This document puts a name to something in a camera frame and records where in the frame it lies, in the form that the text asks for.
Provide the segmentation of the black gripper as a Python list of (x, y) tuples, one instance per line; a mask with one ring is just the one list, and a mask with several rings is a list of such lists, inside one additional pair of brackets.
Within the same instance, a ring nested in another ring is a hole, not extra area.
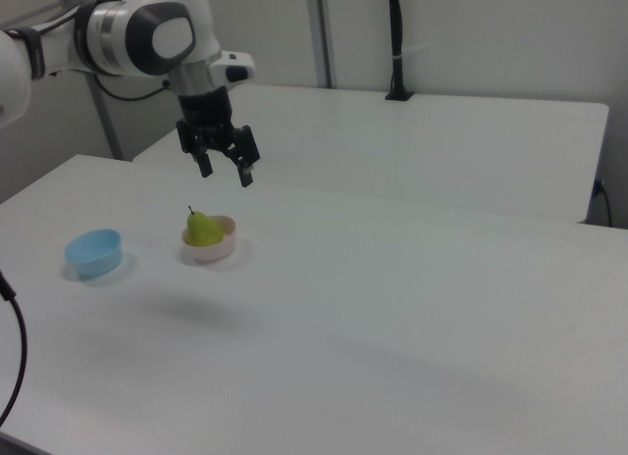
[(235, 164), (242, 187), (253, 183), (252, 171), (260, 153), (249, 126), (234, 128), (227, 88), (179, 96), (178, 100), (183, 111), (183, 117), (176, 123), (181, 148), (192, 157), (201, 176), (213, 173), (208, 148), (222, 151)]

